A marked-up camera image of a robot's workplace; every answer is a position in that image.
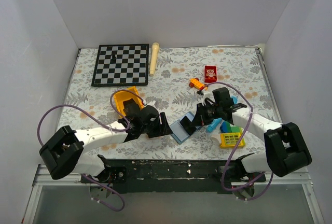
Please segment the black VIP card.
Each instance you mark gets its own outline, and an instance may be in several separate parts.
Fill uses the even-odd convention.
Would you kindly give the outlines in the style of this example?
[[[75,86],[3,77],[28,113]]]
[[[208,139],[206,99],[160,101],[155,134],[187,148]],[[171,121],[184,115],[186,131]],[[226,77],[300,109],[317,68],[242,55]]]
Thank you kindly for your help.
[[[191,121],[187,116],[183,117],[183,119],[180,121],[180,124],[189,136],[194,134],[195,131],[197,130],[195,126],[191,125]]]

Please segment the yellow plastic bin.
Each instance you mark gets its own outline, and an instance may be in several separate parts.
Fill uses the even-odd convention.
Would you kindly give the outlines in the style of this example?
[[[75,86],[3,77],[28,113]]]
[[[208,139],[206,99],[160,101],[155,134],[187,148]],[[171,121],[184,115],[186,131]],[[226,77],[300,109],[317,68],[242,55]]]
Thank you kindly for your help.
[[[126,91],[117,92],[113,96],[117,110],[122,115],[126,116],[125,104],[132,103],[132,102],[135,102],[139,106],[139,109],[144,108],[143,100],[139,99],[137,97],[137,95],[139,95],[139,92],[135,86],[127,88]]]

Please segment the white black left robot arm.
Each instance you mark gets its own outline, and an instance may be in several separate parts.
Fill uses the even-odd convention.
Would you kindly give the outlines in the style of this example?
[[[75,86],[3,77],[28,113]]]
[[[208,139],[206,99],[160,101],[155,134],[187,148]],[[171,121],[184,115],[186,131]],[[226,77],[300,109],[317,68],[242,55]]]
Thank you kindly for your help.
[[[173,133],[165,113],[151,105],[140,108],[137,103],[129,103],[124,112],[124,118],[106,128],[73,130],[66,125],[59,129],[39,151],[52,179],[79,173],[106,182],[111,177],[110,165],[101,155],[89,155],[91,150],[132,141],[141,134],[154,138]]]

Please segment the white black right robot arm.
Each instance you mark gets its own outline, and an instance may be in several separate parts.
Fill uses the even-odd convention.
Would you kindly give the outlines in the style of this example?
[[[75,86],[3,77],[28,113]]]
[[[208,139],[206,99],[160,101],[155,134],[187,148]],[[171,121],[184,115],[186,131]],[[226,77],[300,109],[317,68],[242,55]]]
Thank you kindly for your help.
[[[191,126],[204,126],[215,119],[223,119],[241,127],[264,141],[265,152],[245,155],[236,160],[235,176],[240,181],[249,180],[255,172],[273,172],[283,177],[311,164],[312,157],[299,127],[269,120],[243,103],[234,103],[227,88],[213,90],[213,100],[208,97],[197,104]]]

